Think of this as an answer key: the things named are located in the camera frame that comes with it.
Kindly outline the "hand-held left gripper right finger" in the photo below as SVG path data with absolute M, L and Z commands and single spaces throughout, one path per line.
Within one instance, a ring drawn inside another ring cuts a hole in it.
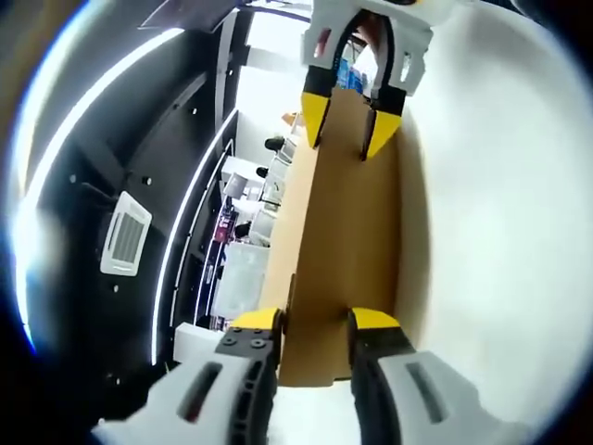
M 487 444 L 496 418 L 448 364 L 417 351 L 392 316 L 352 308 L 348 361 L 363 444 Z

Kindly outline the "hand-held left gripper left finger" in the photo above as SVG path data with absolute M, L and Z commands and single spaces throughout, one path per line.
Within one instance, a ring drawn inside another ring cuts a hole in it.
M 95 444 L 265 444 L 284 313 L 245 312 L 214 350 L 178 365 L 148 391 L 145 405 L 125 420 L 104 421 Z

